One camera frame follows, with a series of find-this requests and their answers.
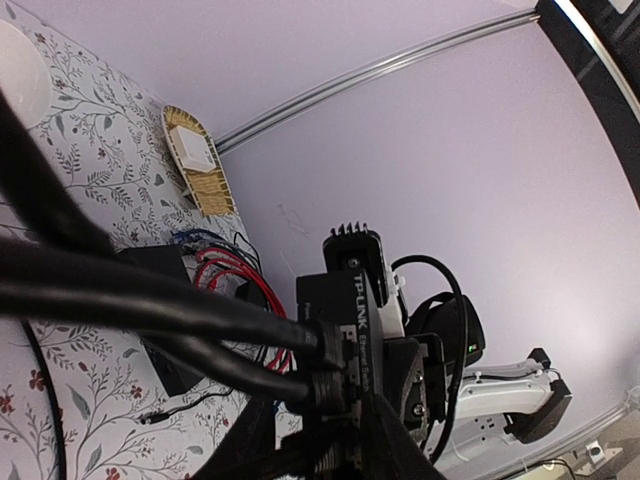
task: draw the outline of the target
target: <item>black cable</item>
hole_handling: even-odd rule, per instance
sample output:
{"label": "black cable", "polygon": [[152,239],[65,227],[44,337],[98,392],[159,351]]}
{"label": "black cable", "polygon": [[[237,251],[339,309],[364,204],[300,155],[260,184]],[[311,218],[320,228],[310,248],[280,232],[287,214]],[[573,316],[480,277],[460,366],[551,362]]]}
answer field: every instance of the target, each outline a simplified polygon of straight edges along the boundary
{"label": "black cable", "polygon": [[527,465],[526,467],[523,467],[520,470],[517,470],[503,477],[500,477],[496,480],[509,480],[510,478],[514,478],[516,475],[521,475],[525,472],[528,472],[529,470],[533,470],[538,467],[544,467],[545,465],[560,465],[562,467],[565,467],[569,475],[571,476],[571,479],[577,480],[578,475],[573,471],[573,468],[571,467],[571,465],[569,465],[569,463],[567,463],[567,461],[563,460],[562,458],[550,458],[546,460],[540,460],[532,463],[531,465]]}
{"label": "black cable", "polygon": [[322,347],[307,325],[157,273],[7,239],[0,240],[0,249],[0,313],[155,335],[202,335],[301,354]]}
{"label": "black cable", "polygon": [[78,208],[0,92],[0,189],[43,241],[115,259],[108,235]]}
{"label": "black cable", "polygon": [[504,380],[504,381],[512,381],[512,380],[522,380],[523,378],[529,378],[535,376],[538,372],[529,372],[524,373],[522,375],[513,375],[513,376],[503,376],[503,375],[490,375],[490,374],[480,374],[480,375],[467,375],[466,377],[462,377],[463,380]]}
{"label": "black cable", "polygon": [[216,341],[192,335],[183,335],[180,342],[171,337],[146,338],[151,338],[154,347],[176,363],[249,395],[294,403],[303,402],[309,395],[306,382],[267,370]]}
{"label": "black cable", "polygon": [[47,398],[49,399],[49,407],[51,408],[51,423],[53,425],[53,435],[56,439],[56,454],[58,457],[58,478],[60,480],[67,480],[67,452],[64,444],[64,430],[62,429],[62,417],[60,416],[60,405],[58,403],[58,396],[56,390],[53,388],[53,379],[51,378],[51,372],[47,366],[47,362],[42,354],[40,344],[36,338],[33,329],[28,321],[22,321],[22,328],[27,337],[29,345],[33,350],[33,354],[36,357],[38,368],[42,374],[42,381],[44,382],[45,390],[47,391]]}
{"label": "black cable", "polygon": [[456,277],[451,271],[440,261],[435,258],[428,257],[426,255],[409,255],[402,257],[391,264],[391,268],[395,271],[398,268],[411,263],[425,263],[431,265],[437,269],[449,282],[451,291],[456,302],[458,310],[459,326],[458,326],[458,345],[456,351],[455,363],[453,366],[453,375],[451,377],[451,385],[449,386],[449,401],[447,403],[447,416],[442,429],[442,434],[438,440],[438,444],[434,449],[429,460],[431,463],[436,463],[442,452],[444,452],[449,439],[451,438],[451,432],[453,431],[453,424],[456,419],[456,405],[458,403],[458,391],[460,390],[460,383],[462,382],[462,375],[467,359],[467,305],[462,297],[462,291],[460,285],[456,280]]}
{"label": "black cable", "polygon": [[153,425],[154,423],[168,420],[169,418],[173,417],[176,413],[184,412],[186,410],[190,410],[194,407],[197,407],[198,405],[200,405],[205,400],[208,400],[209,398],[228,397],[232,393],[233,393],[233,388],[228,388],[225,392],[205,393],[200,398],[198,398],[197,400],[191,403],[188,403],[186,405],[180,405],[179,407],[174,407],[164,412],[148,413],[146,415],[141,416],[138,420],[140,421],[140,423],[144,425]]}
{"label": "black cable", "polygon": [[422,442],[420,442],[420,450],[422,450],[423,452],[424,452],[424,449],[427,448],[427,443],[429,442],[429,437],[431,436],[431,432],[433,431],[434,424],[435,422],[431,422],[427,426],[427,436]]}
{"label": "black cable", "polygon": [[260,253],[258,253],[258,250],[256,249],[256,247],[254,247],[253,244],[249,240],[247,240],[247,238],[242,234],[242,232],[238,232],[238,231],[236,231],[233,234],[233,243],[235,243],[236,245],[238,245],[238,242],[236,242],[237,237],[240,237],[247,245],[249,245],[249,247],[253,251],[252,257],[255,258],[256,262],[258,263],[258,269],[260,273],[262,273],[262,259],[260,258]]}
{"label": "black cable", "polygon": [[308,468],[304,449],[280,449],[264,457],[251,459],[229,469],[203,475],[197,472],[194,480],[274,480],[290,473],[298,473]]}

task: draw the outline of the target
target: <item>metal rail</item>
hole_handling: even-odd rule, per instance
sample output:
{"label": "metal rail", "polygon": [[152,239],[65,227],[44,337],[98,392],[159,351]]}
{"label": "metal rail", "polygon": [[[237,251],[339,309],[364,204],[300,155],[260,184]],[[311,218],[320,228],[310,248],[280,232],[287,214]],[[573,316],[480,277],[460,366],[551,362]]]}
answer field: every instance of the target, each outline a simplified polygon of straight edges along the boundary
{"label": "metal rail", "polygon": [[470,28],[430,40],[416,47],[396,53],[391,57],[371,63],[357,70],[334,78],[313,88],[282,105],[260,115],[242,127],[224,135],[215,142],[220,156],[223,156],[267,130],[304,113],[319,103],[351,88],[397,72],[437,53],[449,50],[473,40],[495,33],[504,32],[534,22],[538,19],[535,10],[520,11],[512,15],[493,19]]}

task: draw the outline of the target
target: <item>wall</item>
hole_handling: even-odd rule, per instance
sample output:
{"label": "wall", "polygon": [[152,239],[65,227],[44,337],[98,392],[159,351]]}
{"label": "wall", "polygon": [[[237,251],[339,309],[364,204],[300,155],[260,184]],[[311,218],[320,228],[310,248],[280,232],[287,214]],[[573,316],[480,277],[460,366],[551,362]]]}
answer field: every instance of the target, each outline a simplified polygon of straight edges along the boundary
{"label": "wall", "polygon": [[[616,404],[639,350],[640,216],[619,162],[535,25],[467,44],[342,94],[223,157],[269,278],[294,278],[321,244],[366,221],[389,259],[426,253],[473,299],[486,364],[543,346],[575,399],[557,440]],[[445,289],[407,269],[410,306]],[[472,478],[526,450],[493,455]]]}
{"label": "wall", "polygon": [[335,76],[535,0],[20,0],[214,138]]}

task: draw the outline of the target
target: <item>small white device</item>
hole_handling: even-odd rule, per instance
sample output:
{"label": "small white device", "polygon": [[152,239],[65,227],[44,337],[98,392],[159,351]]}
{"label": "small white device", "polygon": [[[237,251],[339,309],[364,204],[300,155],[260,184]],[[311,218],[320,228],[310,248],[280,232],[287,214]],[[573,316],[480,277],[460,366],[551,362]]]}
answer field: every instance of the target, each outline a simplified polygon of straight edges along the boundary
{"label": "small white device", "polygon": [[169,135],[176,147],[178,161],[182,164],[182,168],[209,173],[218,167],[202,135],[181,126],[172,129]]}

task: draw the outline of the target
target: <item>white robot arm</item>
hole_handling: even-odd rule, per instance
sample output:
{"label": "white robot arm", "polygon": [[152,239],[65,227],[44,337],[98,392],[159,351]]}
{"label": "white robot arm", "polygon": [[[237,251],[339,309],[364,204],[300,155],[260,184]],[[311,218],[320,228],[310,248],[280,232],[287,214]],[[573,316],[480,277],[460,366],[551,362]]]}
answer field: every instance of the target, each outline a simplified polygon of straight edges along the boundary
{"label": "white robot arm", "polygon": [[[471,368],[458,394],[456,424],[438,468],[469,462],[495,448],[531,443],[555,428],[571,393],[550,362],[528,358],[515,365]],[[435,447],[441,426],[427,443]]]}

